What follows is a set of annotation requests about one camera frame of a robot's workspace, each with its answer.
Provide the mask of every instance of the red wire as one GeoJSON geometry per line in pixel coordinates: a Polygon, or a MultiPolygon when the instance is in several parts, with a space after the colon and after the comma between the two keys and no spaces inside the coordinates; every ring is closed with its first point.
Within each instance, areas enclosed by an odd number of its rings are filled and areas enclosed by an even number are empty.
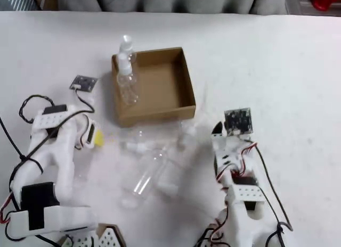
{"type": "Polygon", "coordinates": [[[242,165],[242,171],[241,173],[239,174],[239,176],[243,176],[245,174],[245,170],[246,170],[246,166],[245,166],[245,160],[244,160],[244,153],[247,152],[249,153],[252,148],[254,148],[255,146],[257,146],[257,143],[256,142],[253,142],[250,146],[244,148],[242,151],[241,151],[241,165],[242,165]]]}
{"type": "Polygon", "coordinates": [[[212,231],[211,236],[210,236],[210,238],[209,238],[209,239],[210,239],[210,242],[211,242],[212,244],[217,243],[217,242],[214,242],[214,241],[213,241],[213,236],[214,236],[214,234],[215,234],[219,229],[221,229],[221,228],[224,226],[224,224],[226,223],[228,217],[229,217],[229,207],[226,206],[226,217],[225,217],[224,221],[223,221],[222,223],[220,223],[219,220],[216,219],[216,221],[217,221],[217,223],[218,223],[218,226],[212,231]]]}
{"type": "Polygon", "coordinates": [[[12,193],[10,193],[10,195],[7,197],[5,203],[2,205],[2,207],[0,209],[0,224],[6,224],[6,223],[8,223],[11,220],[11,218],[8,218],[7,220],[4,220],[4,216],[3,216],[4,209],[8,206],[8,204],[11,201],[11,196],[12,196],[12,193]]]}

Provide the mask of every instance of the gray curtain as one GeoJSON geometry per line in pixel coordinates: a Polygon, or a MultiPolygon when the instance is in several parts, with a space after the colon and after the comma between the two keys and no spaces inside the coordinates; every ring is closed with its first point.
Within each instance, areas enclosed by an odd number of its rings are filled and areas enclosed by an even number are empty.
{"type": "Polygon", "coordinates": [[[38,10],[35,0],[0,0],[0,11],[38,10]]]}
{"type": "Polygon", "coordinates": [[[58,0],[59,10],[286,14],[285,0],[58,0]]]}

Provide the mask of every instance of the cable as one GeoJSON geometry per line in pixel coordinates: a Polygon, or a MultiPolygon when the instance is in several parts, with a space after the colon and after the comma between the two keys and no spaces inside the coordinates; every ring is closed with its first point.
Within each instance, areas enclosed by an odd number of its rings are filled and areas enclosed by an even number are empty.
{"type": "Polygon", "coordinates": [[[16,150],[16,152],[18,153],[19,159],[21,160],[21,162],[20,162],[18,165],[16,165],[16,166],[14,167],[14,169],[13,169],[13,172],[12,172],[12,174],[14,173],[14,174],[13,174],[13,178],[14,178],[14,175],[17,173],[18,169],[19,169],[26,161],[28,161],[28,160],[30,160],[30,161],[34,162],[35,164],[37,164],[37,166],[39,167],[41,173],[43,173],[43,172],[44,172],[43,167],[40,165],[40,163],[39,163],[37,160],[32,159],[32,158],[29,158],[29,157],[26,157],[26,156],[24,156],[24,155],[21,153],[21,151],[18,149],[17,145],[16,145],[15,142],[13,141],[12,137],[10,136],[9,132],[7,131],[7,129],[6,129],[5,125],[4,125],[4,123],[3,123],[2,119],[1,119],[1,117],[0,117],[0,125],[1,125],[2,129],[4,130],[4,133],[5,133],[5,135],[7,136],[8,140],[10,141],[10,143],[12,144],[12,146],[14,147],[14,149],[16,150]]]}
{"type": "Polygon", "coordinates": [[[77,149],[77,150],[81,150],[81,149],[84,147],[83,136],[86,134],[87,129],[88,129],[89,124],[90,124],[89,117],[88,117],[86,114],[84,114],[84,116],[86,117],[86,127],[85,127],[84,132],[82,133],[82,135],[81,135],[80,138],[79,138],[79,143],[80,143],[81,148],[75,146],[75,149],[77,149]]]}
{"type": "Polygon", "coordinates": [[[241,151],[241,161],[242,161],[242,171],[241,173],[238,175],[239,177],[240,176],[243,176],[245,174],[245,170],[246,170],[246,165],[245,165],[245,160],[244,160],[244,153],[249,153],[251,151],[251,149],[253,147],[256,147],[257,146],[257,143],[256,142],[253,142],[250,146],[244,148],[242,151],[241,151]]]}
{"type": "Polygon", "coordinates": [[[27,103],[29,102],[30,99],[34,98],[34,97],[38,97],[38,98],[43,98],[45,100],[47,100],[48,102],[51,103],[51,106],[55,106],[53,103],[53,100],[51,100],[50,98],[48,98],[47,96],[44,95],[40,95],[40,94],[34,94],[31,95],[30,97],[28,97],[26,100],[24,100],[24,102],[22,103],[20,109],[19,109],[19,116],[26,122],[29,124],[33,124],[33,118],[31,118],[30,120],[28,120],[27,118],[25,118],[25,116],[23,115],[23,108],[25,108],[25,106],[27,105],[27,103]]]}
{"type": "MultiPolygon", "coordinates": [[[[242,141],[245,141],[245,142],[248,142],[248,143],[253,143],[251,140],[247,140],[247,139],[241,139],[241,140],[242,140],[242,141]]],[[[270,186],[271,186],[271,189],[272,189],[272,192],[273,192],[273,194],[275,195],[276,200],[277,200],[277,202],[278,202],[278,204],[279,204],[279,206],[280,206],[280,208],[281,208],[281,210],[282,210],[282,212],[283,212],[283,215],[284,215],[284,217],[285,217],[285,219],[286,219],[286,221],[287,221],[287,223],[284,223],[284,222],[279,221],[278,216],[277,216],[277,214],[276,214],[275,211],[274,211],[274,208],[273,208],[272,205],[270,204],[270,202],[269,202],[267,196],[265,195],[264,191],[260,188],[261,191],[262,191],[262,193],[263,193],[263,195],[265,196],[265,198],[266,198],[266,200],[267,200],[267,202],[268,202],[268,204],[269,204],[269,206],[270,206],[272,212],[274,213],[274,215],[275,215],[275,217],[276,217],[276,220],[277,220],[277,230],[276,230],[275,232],[273,232],[273,233],[267,238],[267,240],[266,240],[266,242],[265,242],[265,247],[268,247],[271,238],[274,237],[275,235],[278,236],[278,240],[279,240],[279,242],[280,242],[281,247],[285,247],[285,244],[284,244],[284,241],[283,241],[283,238],[282,238],[282,233],[283,233],[283,228],[282,228],[282,226],[286,226],[290,231],[293,231],[294,229],[293,229],[293,227],[292,227],[292,225],[291,225],[291,223],[290,223],[289,217],[288,217],[288,215],[287,215],[287,213],[286,213],[286,211],[285,211],[285,209],[284,209],[284,207],[283,207],[283,204],[282,204],[281,200],[279,199],[277,192],[276,192],[275,189],[274,189],[274,186],[273,186],[272,181],[271,181],[271,179],[270,179],[270,175],[269,175],[269,172],[268,172],[268,170],[267,170],[267,167],[266,167],[264,158],[263,158],[263,156],[262,156],[262,154],[261,154],[261,151],[259,150],[259,148],[257,147],[257,145],[255,145],[255,147],[256,147],[256,151],[257,151],[257,153],[258,153],[258,155],[259,155],[259,157],[260,157],[260,159],[261,159],[261,161],[262,161],[262,164],[263,164],[263,167],[264,167],[264,170],[265,170],[265,174],[266,174],[266,177],[267,177],[267,181],[269,182],[269,184],[270,184],[270,186]]]]}
{"type": "Polygon", "coordinates": [[[10,221],[10,219],[8,219],[8,215],[6,215],[5,219],[3,218],[3,212],[4,212],[4,209],[8,206],[8,204],[10,203],[11,201],[11,197],[12,197],[12,192],[10,193],[10,195],[6,198],[4,204],[1,206],[1,209],[0,209],[0,224],[6,224],[10,221]]]}
{"type": "Polygon", "coordinates": [[[228,217],[229,217],[229,206],[228,206],[228,204],[226,205],[226,217],[225,217],[225,219],[224,219],[224,221],[222,222],[222,223],[220,223],[219,222],[219,220],[217,220],[216,219],[216,221],[217,221],[217,223],[218,223],[218,226],[212,231],[212,233],[211,233],[211,236],[210,236],[210,242],[211,243],[216,243],[214,240],[216,240],[216,239],[213,239],[213,235],[216,233],[216,232],[218,232],[219,231],[219,229],[221,229],[224,225],[225,225],[225,223],[226,223],[226,221],[228,220],[228,217]]]}
{"type": "Polygon", "coordinates": [[[270,208],[271,208],[271,210],[272,210],[273,214],[275,215],[275,217],[276,217],[276,220],[277,220],[277,223],[279,223],[278,216],[277,216],[277,214],[276,214],[276,212],[275,212],[275,210],[274,210],[273,206],[271,205],[271,203],[270,203],[269,199],[268,199],[268,198],[267,198],[267,196],[265,195],[265,193],[264,193],[263,189],[262,189],[261,187],[259,187],[259,189],[262,191],[262,193],[263,193],[263,195],[264,195],[264,197],[265,197],[265,199],[266,199],[266,201],[267,201],[268,205],[270,206],[270,208]]]}
{"type": "Polygon", "coordinates": [[[228,163],[228,164],[224,167],[224,169],[222,169],[221,172],[219,172],[219,174],[216,176],[215,179],[217,180],[217,182],[220,183],[221,177],[223,176],[225,170],[226,170],[229,166],[235,166],[236,168],[238,168],[238,165],[236,165],[235,163],[228,163]]]}
{"type": "Polygon", "coordinates": [[[21,242],[22,240],[24,240],[24,239],[26,238],[26,237],[23,237],[23,238],[18,238],[18,239],[16,239],[16,238],[10,237],[10,236],[8,235],[8,232],[7,232],[8,226],[9,226],[9,222],[6,223],[6,226],[5,226],[5,236],[6,236],[6,238],[7,238],[8,240],[10,240],[10,241],[12,241],[12,242],[21,242]]]}
{"type": "MultiPolygon", "coordinates": [[[[199,244],[201,244],[203,241],[209,241],[209,238],[204,238],[200,240],[199,242],[197,242],[196,247],[200,246],[199,244]]],[[[226,245],[228,247],[231,247],[228,243],[225,243],[225,242],[216,242],[216,243],[211,244],[211,246],[215,246],[215,245],[226,245]]]]}
{"type": "Polygon", "coordinates": [[[65,235],[65,236],[66,236],[66,238],[70,239],[70,241],[71,241],[71,247],[73,247],[73,246],[74,246],[74,244],[75,244],[75,242],[74,242],[74,238],[73,238],[73,237],[71,237],[70,235],[65,235]]]}
{"type": "Polygon", "coordinates": [[[46,243],[49,243],[50,245],[54,246],[54,247],[61,247],[59,244],[57,244],[56,242],[53,242],[52,240],[46,238],[46,237],[43,237],[41,235],[36,235],[36,238],[46,242],[46,243]]]}
{"type": "Polygon", "coordinates": [[[262,154],[261,154],[261,152],[260,152],[260,150],[259,150],[259,148],[258,148],[257,146],[256,146],[256,151],[257,151],[259,157],[261,158],[261,161],[262,161],[262,164],[263,164],[263,167],[264,167],[264,170],[265,170],[265,174],[266,174],[267,180],[269,181],[269,184],[270,184],[270,186],[271,186],[272,192],[273,192],[273,194],[275,195],[275,197],[276,197],[276,199],[277,199],[277,201],[278,201],[279,206],[281,207],[281,210],[282,210],[282,212],[283,212],[283,214],[284,214],[284,217],[286,218],[287,224],[290,226],[289,229],[290,229],[290,231],[293,231],[293,227],[291,226],[291,223],[290,223],[290,220],[289,220],[289,218],[288,218],[288,215],[287,215],[287,213],[286,213],[286,211],[285,211],[285,209],[284,209],[284,207],[283,207],[283,204],[282,204],[281,200],[280,200],[279,197],[278,197],[278,194],[277,194],[275,188],[274,188],[273,185],[272,185],[272,182],[271,182],[271,180],[270,180],[269,172],[268,172],[268,170],[267,170],[265,161],[264,161],[263,156],[262,156],[262,154]]]}

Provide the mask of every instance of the circuit board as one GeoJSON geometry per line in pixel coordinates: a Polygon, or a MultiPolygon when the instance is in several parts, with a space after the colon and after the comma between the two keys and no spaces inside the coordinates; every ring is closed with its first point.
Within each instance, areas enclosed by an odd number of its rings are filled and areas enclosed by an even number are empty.
{"type": "Polygon", "coordinates": [[[251,109],[226,110],[225,129],[227,136],[238,136],[253,133],[251,121],[251,109]]]}

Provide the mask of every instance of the black wire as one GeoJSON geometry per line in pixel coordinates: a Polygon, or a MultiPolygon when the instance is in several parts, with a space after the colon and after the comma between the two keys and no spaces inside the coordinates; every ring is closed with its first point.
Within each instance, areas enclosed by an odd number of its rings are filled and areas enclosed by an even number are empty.
{"type": "Polygon", "coordinates": [[[267,196],[265,195],[265,193],[264,193],[264,191],[262,190],[262,188],[261,188],[261,187],[259,187],[259,189],[262,191],[263,195],[265,196],[265,199],[266,199],[266,201],[267,201],[268,205],[270,206],[270,208],[271,208],[271,210],[272,210],[273,214],[274,214],[274,215],[275,215],[275,217],[276,217],[277,223],[279,223],[278,216],[277,216],[277,214],[276,214],[276,212],[275,212],[275,210],[274,210],[273,206],[271,205],[271,203],[270,203],[269,199],[268,199],[268,198],[267,198],[267,196]]]}
{"type": "Polygon", "coordinates": [[[271,179],[270,179],[270,176],[269,176],[269,172],[267,171],[267,167],[266,167],[265,161],[264,161],[263,156],[262,156],[262,154],[261,154],[261,152],[260,152],[260,150],[259,150],[259,148],[257,146],[256,146],[256,151],[257,151],[259,157],[261,158],[261,161],[262,161],[262,164],[263,164],[263,167],[264,167],[264,170],[265,170],[265,174],[266,174],[267,180],[268,180],[268,182],[269,182],[269,184],[271,186],[272,192],[275,195],[275,197],[276,197],[276,199],[278,201],[279,206],[281,207],[281,210],[282,210],[282,212],[284,214],[284,217],[286,218],[287,224],[289,225],[288,228],[290,229],[290,231],[293,231],[293,227],[291,226],[291,223],[290,223],[290,220],[288,218],[288,215],[287,215],[287,213],[286,213],[286,211],[285,211],[285,209],[283,207],[283,204],[282,204],[281,200],[278,197],[278,194],[277,194],[275,188],[272,185],[272,182],[271,182],[271,179]]]}
{"type": "Polygon", "coordinates": [[[71,237],[70,235],[65,235],[68,239],[70,239],[70,241],[71,241],[71,247],[73,247],[73,245],[74,245],[74,238],[73,237],[71,237]]]}
{"type": "Polygon", "coordinates": [[[6,223],[6,226],[5,226],[5,236],[8,240],[12,241],[12,242],[21,242],[22,240],[24,240],[26,237],[23,237],[23,238],[18,238],[18,239],[15,239],[15,238],[12,238],[8,235],[7,233],[7,228],[9,226],[9,222],[6,223]]]}
{"type": "MultiPolygon", "coordinates": [[[[203,238],[203,239],[201,239],[199,242],[197,242],[196,247],[198,247],[199,244],[201,245],[203,241],[210,241],[210,238],[203,238]]],[[[210,242],[210,244],[212,246],[215,246],[215,245],[226,245],[226,246],[231,247],[228,243],[225,243],[225,242],[213,242],[213,243],[210,242]]]]}
{"type": "MultiPolygon", "coordinates": [[[[42,145],[44,145],[44,143],[47,142],[47,140],[49,140],[51,136],[53,136],[54,134],[56,134],[57,131],[58,131],[58,130],[59,130],[59,129],[60,129],[60,128],[69,120],[69,119],[71,119],[72,117],[74,117],[74,116],[76,116],[76,115],[78,115],[78,114],[80,114],[80,113],[94,113],[94,112],[95,112],[95,109],[94,109],[89,103],[87,103],[86,101],[84,101],[82,98],[79,97],[79,95],[77,94],[77,90],[76,90],[76,95],[77,95],[78,99],[79,99],[81,102],[83,102],[84,104],[86,104],[91,110],[79,110],[79,111],[77,111],[77,112],[71,114],[70,116],[66,117],[66,118],[65,118],[65,119],[64,119],[64,120],[63,120],[63,121],[62,121],[62,122],[61,122],[61,123],[60,123],[60,124],[59,124],[59,125],[58,125],[58,126],[57,126],[49,135],[48,135],[48,136],[47,136],[47,137],[45,137],[45,138],[44,138],[44,139],[43,139],[43,140],[42,140],[42,141],[41,141],[41,142],[40,142],[40,143],[39,143],[39,144],[38,144],[38,145],[37,145],[37,146],[36,146],[28,155],[27,155],[27,156],[24,156],[24,155],[20,152],[20,150],[18,149],[18,147],[16,146],[16,144],[15,144],[14,141],[12,140],[11,136],[10,136],[9,133],[7,132],[7,129],[6,129],[6,127],[4,126],[4,124],[3,124],[3,122],[2,122],[2,119],[1,119],[1,117],[0,117],[0,124],[1,124],[1,126],[2,126],[2,128],[3,128],[3,130],[4,130],[5,134],[6,134],[6,136],[8,137],[9,141],[11,142],[12,146],[15,148],[15,150],[16,150],[17,153],[19,154],[19,157],[20,157],[20,159],[21,159],[21,162],[20,162],[17,166],[15,166],[14,170],[13,170],[12,173],[11,173],[9,186],[11,185],[11,182],[12,182],[12,180],[14,179],[14,176],[15,176],[15,174],[17,173],[17,171],[19,170],[19,168],[20,168],[26,161],[28,161],[28,160],[30,160],[30,161],[36,163],[36,164],[39,166],[40,170],[43,172],[42,166],[41,166],[36,160],[32,159],[31,156],[34,155],[34,153],[37,152],[37,150],[38,150],[42,145]]],[[[33,97],[45,98],[46,100],[48,100],[48,101],[51,103],[52,106],[55,106],[54,103],[53,103],[53,101],[52,101],[50,98],[48,98],[47,96],[32,95],[32,96],[30,96],[29,98],[27,98],[27,99],[23,102],[23,104],[22,104],[22,106],[21,106],[21,108],[20,108],[20,110],[19,110],[19,115],[20,115],[20,117],[21,117],[24,121],[26,121],[26,122],[29,123],[29,124],[33,123],[33,119],[27,120],[27,119],[23,116],[22,110],[23,110],[23,108],[26,106],[27,102],[28,102],[31,98],[33,98],[33,97]]],[[[18,211],[18,210],[19,210],[19,206],[18,206],[18,203],[16,202],[16,200],[15,200],[15,198],[14,198],[14,194],[12,194],[12,197],[11,197],[11,198],[12,198],[12,202],[13,202],[13,205],[14,205],[15,209],[18,211]]],[[[8,233],[7,233],[8,225],[9,225],[9,222],[8,222],[8,223],[6,224],[6,226],[5,226],[5,235],[6,235],[7,239],[9,239],[10,241],[13,241],[13,242],[19,242],[19,241],[22,241],[22,240],[25,239],[25,237],[19,238],[19,239],[11,238],[11,237],[8,235],[8,233]]],[[[36,235],[36,237],[39,238],[40,240],[46,242],[46,243],[51,244],[52,246],[60,247],[59,244],[53,242],[53,241],[50,240],[50,239],[47,239],[47,238],[41,236],[41,235],[36,235]]]]}
{"type": "Polygon", "coordinates": [[[7,131],[4,123],[2,122],[1,117],[0,117],[0,124],[1,124],[2,129],[4,130],[5,135],[7,136],[7,139],[9,139],[10,143],[12,144],[16,152],[19,154],[19,156],[23,156],[20,150],[18,149],[18,147],[16,146],[16,144],[14,143],[13,139],[11,138],[9,132],[7,131]]]}
{"type": "Polygon", "coordinates": [[[24,155],[21,153],[21,151],[19,150],[19,148],[17,147],[17,145],[16,145],[15,142],[13,141],[12,137],[10,136],[9,132],[7,131],[7,129],[6,129],[5,125],[4,125],[4,123],[3,123],[2,119],[1,119],[1,117],[0,117],[0,125],[1,125],[2,129],[4,130],[5,135],[6,135],[7,138],[9,139],[10,143],[12,144],[12,146],[14,147],[14,149],[16,150],[16,152],[18,153],[19,158],[20,158],[20,160],[21,160],[21,162],[20,162],[18,165],[16,165],[16,166],[14,167],[13,171],[12,171],[12,174],[14,173],[14,174],[13,174],[13,178],[14,178],[14,175],[17,173],[18,169],[19,169],[26,161],[28,161],[28,160],[34,162],[34,163],[39,167],[41,173],[43,173],[43,172],[44,172],[43,167],[40,165],[40,163],[39,163],[37,160],[32,159],[32,158],[28,158],[28,157],[24,156],[24,155]]]}
{"type": "Polygon", "coordinates": [[[46,242],[46,243],[49,243],[50,245],[54,246],[54,247],[61,247],[59,244],[57,244],[56,242],[53,242],[52,240],[46,238],[46,237],[43,237],[42,235],[36,235],[36,238],[46,242]]]}
{"type": "Polygon", "coordinates": [[[51,103],[52,106],[54,105],[53,100],[51,100],[50,98],[48,98],[47,96],[44,95],[40,95],[40,94],[34,94],[31,95],[30,97],[28,97],[26,100],[24,100],[24,102],[22,103],[20,109],[19,109],[19,116],[26,122],[29,124],[33,124],[33,118],[31,118],[30,120],[28,120],[27,118],[25,118],[25,116],[23,115],[23,108],[25,108],[25,106],[27,105],[27,103],[29,102],[30,99],[34,98],[34,97],[38,97],[38,98],[43,98],[47,101],[49,101],[51,103]]]}
{"type": "MultiPolygon", "coordinates": [[[[251,140],[248,140],[248,139],[241,139],[241,140],[242,140],[242,141],[245,141],[245,142],[253,143],[251,140]]],[[[290,223],[289,217],[288,217],[288,215],[287,215],[287,213],[286,213],[286,211],[285,211],[285,209],[284,209],[284,207],[283,207],[283,204],[282,204],[281,200],[279,199],[278,194],[277,194],[277,192],[276,192],[276,190],[275,190],[275,188],[274,188],[274,186],[273,186],[273,184],[272,184],[272,181],[271,181],[271,179],[270,179],[270,175],[269,175],[269,172],[268,172],[268,170],[267,170],[267,167],[266,167],[264,158],[263,158],[263,156],[262,156],[262,154],[261,154],[261,151],[259,150],[259,148],[258,148],[257,145],[256,145],[255,147],[256,147],[256,151],[257,151],[259,157],[261,158],[261,161],[262,161],[262,164],[263,164],[263,167],[264,167],[264,170],[265,170],[265,174],[266,174],[266,177],[267,177],[267,181],[269,182],[269,184],[270,184],[270,186],[271,186],[271,189],[272,189],[272,192],[273,192],[273,194],[275,195],[275,197],[276,197],[276,199],[277,199],[277,202],[278,202],[279,206],[281,207],[281,210],[282,210],[282,212],[283,212],[283,215],[284,215],[284,217],[285,217],[285,219],[286,219],[286,221],[287,221],[287,223],[284,223],[284,222],[279,221],[278,216],[277,216],[277,214],[276,214],[275,211],[274,211],[274,208],[273,208],[272,205],[270,204],[270,202],[269,202],[267,196],[265,195],[264,191],[260,188],[261,191],[262,191],[262,193],[263,193],[263,195],[265,196],[265,198],[266,198],[266,200],[267,200],[267,203],[269,204],[269,206],[270,206],[270,208],[271,208],[273,214],[275,215],[276,220],[277,220],[277,230],[276,230],[275,232],[273,232],[273,233],[267,238],[267,240],[266,240],[266,242],[265,242],[265,247],[268,247],[269,242],[270,242],[270,239],[271,239],[272,237],[274,237],[275,235],[278,236],[278,241],[279,241],[281,247],[285,247],[285,244],[284,244],[284,241],[283,241],[283,238],[282,238],[282,233],[283,233],[283,228],[282,228],[282,226],[286,226],[290,231],[293,231],[294,229],[293,229],[293,227],[292,227],[292,225],[291,225],[291,223],[290,223]]]]}

